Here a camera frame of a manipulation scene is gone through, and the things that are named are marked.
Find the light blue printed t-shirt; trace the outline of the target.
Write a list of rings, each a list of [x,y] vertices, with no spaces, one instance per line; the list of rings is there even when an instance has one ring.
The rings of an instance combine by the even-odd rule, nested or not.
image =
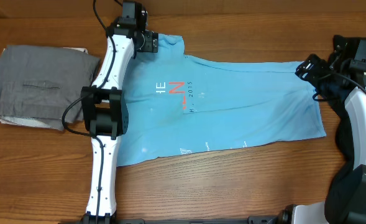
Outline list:
[[[182,37],[160,35],[158,52],[137,54],[126,71],[118,165],[324,137],[315,90],[297,66],[212,62],[185,54]]]

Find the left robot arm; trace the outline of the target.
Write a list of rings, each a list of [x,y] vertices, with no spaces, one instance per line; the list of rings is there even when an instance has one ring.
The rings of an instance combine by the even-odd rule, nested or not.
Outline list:
[[[122,15],[105,28],[108,45],[100,72],[91,86],[81,90],[85,128],[93,147],[91,190],[81,223],[116,221],[117,155],[129,125],[122,83],[137,53],[158,51],[158,34],[147,30],[147,17],[141,3],[122,3]]]

